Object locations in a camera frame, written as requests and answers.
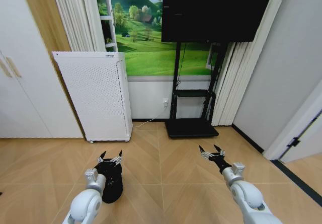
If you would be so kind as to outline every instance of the tv screen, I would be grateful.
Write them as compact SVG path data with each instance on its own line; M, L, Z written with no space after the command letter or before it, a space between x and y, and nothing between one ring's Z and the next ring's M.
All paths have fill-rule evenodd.
M163 0L162 42L253 41L269 0Z

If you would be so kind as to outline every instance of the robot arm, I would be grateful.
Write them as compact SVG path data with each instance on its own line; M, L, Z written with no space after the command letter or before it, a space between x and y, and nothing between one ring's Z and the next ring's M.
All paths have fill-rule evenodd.
M122 161L122 151L119 156L109 161L103 159L105 153L106 151L97 158L99 166L116 166ZM82 224L91 224L99 212L102 205L102 195L105 188L106 177L99 174L97 169L87 169L85 171L85 178L87 181L86 188L71 202L70 210L63 221L63 224L74 224L75 221L79 221Z
M225 160L225 151L214 145L217 153L205 152L199 146L201 155L217 164L220 173L224 176L227 187L230 189L233 199L243 213L245 224L282 224L269 210L263 199L263 195L255 185L244 181L243 171L245 165L234 163L232 166Z

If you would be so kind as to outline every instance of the door hinge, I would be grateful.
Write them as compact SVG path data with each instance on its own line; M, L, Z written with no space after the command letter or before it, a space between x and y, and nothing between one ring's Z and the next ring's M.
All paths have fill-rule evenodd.
M288 145L288 147L296 147L299 143L300 143L301 141L300 140L298 140L298 137L294 137L293 139L292 139L292 142Z

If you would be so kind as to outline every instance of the landscape wallpaper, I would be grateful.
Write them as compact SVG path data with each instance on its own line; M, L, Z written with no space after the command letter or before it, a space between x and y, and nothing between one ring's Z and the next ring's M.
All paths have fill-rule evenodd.
M105 0L97 1L100 15L107 15ZM162 1L111 0L118 50L125 52L129 76L173 75L176 44L161 43ZM107 21L102 21L102 27L109 42ZM181 58L184 46L182 43ZM206 68L209 47L209 44L187 43L181 75L210 74Z

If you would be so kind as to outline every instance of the baseboard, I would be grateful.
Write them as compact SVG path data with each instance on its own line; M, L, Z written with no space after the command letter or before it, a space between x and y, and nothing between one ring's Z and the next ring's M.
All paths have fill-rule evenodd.
M258 152L261 154L264 152L264 150L257 144L255 141L253 141L250 137L248 137L243 131L241 131L235 124L231 125L233 129L235 129L236 132L238 132L247 142L251 144Z
M320 196L315 190L309 187L304 181L302 181L297 175L290 171L279 160L271 160L271 162L280 169L288 178L290 178L298 187L300 187L309 197L311 197L317 204L322 207L322 196Z
M151 118L132 118L132 122L147 122L147 121L151 121L151 122L165 122L169 120L168 118L157 118L157 119L153 119L151 121Z

